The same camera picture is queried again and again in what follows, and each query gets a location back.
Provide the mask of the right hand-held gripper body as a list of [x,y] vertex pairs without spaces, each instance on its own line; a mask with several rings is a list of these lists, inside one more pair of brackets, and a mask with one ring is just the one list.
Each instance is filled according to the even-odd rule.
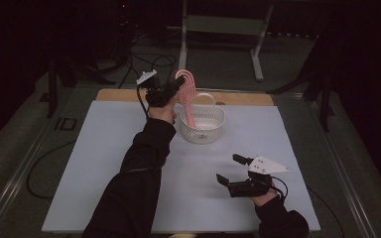
[[227,188],[230,196],[256,197],[273,189],[281,198],[286,198],[289,191],[287,185],[280,178],[273,177],[273,174],[287,173],[290,169],[261,156],[252,160],[249,166],[244,165],[248,168],[248,179],[230,183]]

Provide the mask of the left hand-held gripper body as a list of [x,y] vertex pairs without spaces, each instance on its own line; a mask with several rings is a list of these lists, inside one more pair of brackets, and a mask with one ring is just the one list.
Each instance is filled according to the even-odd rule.
[[176,90],[172,80],[162,83],[156,74],[154,69],[149,72],[143,71],[136,82],[139,89],[146,89],[145,99],[150,107],[163,108],[174,101]]

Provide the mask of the white slotted plastic basket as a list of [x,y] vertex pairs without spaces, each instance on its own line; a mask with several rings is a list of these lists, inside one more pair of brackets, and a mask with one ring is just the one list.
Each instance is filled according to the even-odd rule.
[[193,127],[188,124],[186,110],[183,108],[180,111],[182,136],[193,144],[211,144],[220,137],[225,122],[225,111],[216,104],[216,100],[209,93],[202,92],[195,97],[205,97],[208,103],[191,106]]

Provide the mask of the person's right hand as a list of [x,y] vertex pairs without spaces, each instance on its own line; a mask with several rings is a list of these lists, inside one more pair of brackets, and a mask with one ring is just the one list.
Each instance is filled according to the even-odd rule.
[[278,196],[278,193],[273,190],[269,189],[268,192],[264,195],[256,196],[256,197],[251,197],[251,201],[256,205],[256,206],[263,206],[275,197]]

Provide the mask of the person's left hand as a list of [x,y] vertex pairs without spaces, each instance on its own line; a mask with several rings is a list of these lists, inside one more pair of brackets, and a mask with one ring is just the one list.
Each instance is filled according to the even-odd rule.
[[173,124],[177,118],[175,106],[177,103],[176,98],[172,98],[164,107],[150,107],[149,116],[153,119],[163,120]]

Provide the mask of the pale grey table mat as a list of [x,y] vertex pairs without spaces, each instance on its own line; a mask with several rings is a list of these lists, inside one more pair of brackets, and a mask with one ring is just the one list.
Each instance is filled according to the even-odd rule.
[[[297,210],[313,231],[320,225],[293,152],[280,111],[275,106],[224,108],[225,123],[217,141],[196,145],[176,135],[163,167],[155,233],[251,232],[259,219],[247,198],[232,198],[217,182],[247,178],[232,155],[265,157],[290,170],[278,176],[288,187],[285,205]],[[137,102],[94,101],[63,172],[43,231],[75,233],[88,224],[109,181],[118,173],[134,136],[146,122]]]

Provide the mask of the grey metal stand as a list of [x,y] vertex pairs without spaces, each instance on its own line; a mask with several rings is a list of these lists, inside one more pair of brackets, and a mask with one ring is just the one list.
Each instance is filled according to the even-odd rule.
[[260,19],[230,18],[216,16],[192,15],[188,12],[189,0],[183,0],[182,10],[182,44],[179,57],[179,69],[187,68],[188,57],[188,32],[234,34],[256,36],[257,45],[250,51],[255,79],[264,80],[264,74],[260,63],[260,52],[267,33],[274,5],[267,4],[265,15]]

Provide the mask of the dark stand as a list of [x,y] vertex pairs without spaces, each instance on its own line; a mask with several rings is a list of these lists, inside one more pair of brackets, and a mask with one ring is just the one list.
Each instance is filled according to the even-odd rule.
[[303,92],[302,98],[305,101],[313,102],[320,96],[318,120],[325,132],[329,131],[327,118],[329,115],[331,78],[334,63],[332,52],[329,49],[331,45],[332,39],[330,35],[326,33],[319,34],[298,76],[291,82],[278,88],[267,90],[268,94],[278,95],[306,82],[308,86]]
[[62,80],[65,87],[74,87],[76,80],[72,71],[77,71],[90,79],[107,85],[113,85],[114,82],[103,77],[103,74],[109,74],[120,68],[116,64],[103,69],[92,69],[89,66],[74,61],[67,55],[50,55],[48,60],[48,91],[44,93],[40,101],[48,103],[48,118],[51,118],[58,108],[58,78]]

